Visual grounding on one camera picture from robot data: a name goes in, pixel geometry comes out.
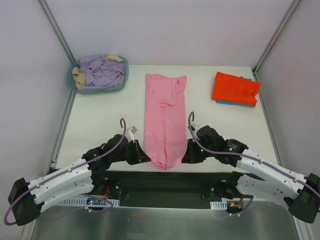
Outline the pink t shirt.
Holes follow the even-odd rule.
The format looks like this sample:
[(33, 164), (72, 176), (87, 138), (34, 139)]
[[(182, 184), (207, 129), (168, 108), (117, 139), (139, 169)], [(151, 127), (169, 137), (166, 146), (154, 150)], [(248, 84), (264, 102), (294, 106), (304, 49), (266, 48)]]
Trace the pink t shirt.
[(187, 151), (187, 77), (145, 76), (144, 150), (151, 164), (169, 170)]

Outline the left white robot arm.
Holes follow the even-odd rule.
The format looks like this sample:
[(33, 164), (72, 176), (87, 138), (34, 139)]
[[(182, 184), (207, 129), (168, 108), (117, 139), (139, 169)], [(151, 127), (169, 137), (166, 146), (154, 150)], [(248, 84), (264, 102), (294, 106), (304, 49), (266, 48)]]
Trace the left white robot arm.
[[(102, 194), (106, 188), (105, 172), (111, 164), (126, 162), (136, 165), (150, 161), (138, 140), (129, 141), (124, 135), (116, 134), (65, 168), (30, 181), (16, 180), (8, 196), (10, 207), (3, 221), (7, 226), (24, 226), (69, 197), (90, 192)], [(12, 223), (8, 221), (10, 213), (15, 219)]]

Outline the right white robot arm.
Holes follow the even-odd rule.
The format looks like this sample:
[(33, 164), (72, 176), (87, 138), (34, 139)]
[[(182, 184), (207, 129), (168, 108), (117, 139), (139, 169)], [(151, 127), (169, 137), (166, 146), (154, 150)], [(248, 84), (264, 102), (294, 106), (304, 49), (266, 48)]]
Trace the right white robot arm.
[(270, 162), (236, 139), (224, 139), (206, 125), (188, 126), (192, 138), (182, 159), (186, 164), (202, 163), (213, 157), (220, 163), (241, 169), (213, 186), (221, 198), (239, 195), (259, 197), (286, 208), (295, 218), (312, 224), (320, 212), (320, 178), (305, 176)]

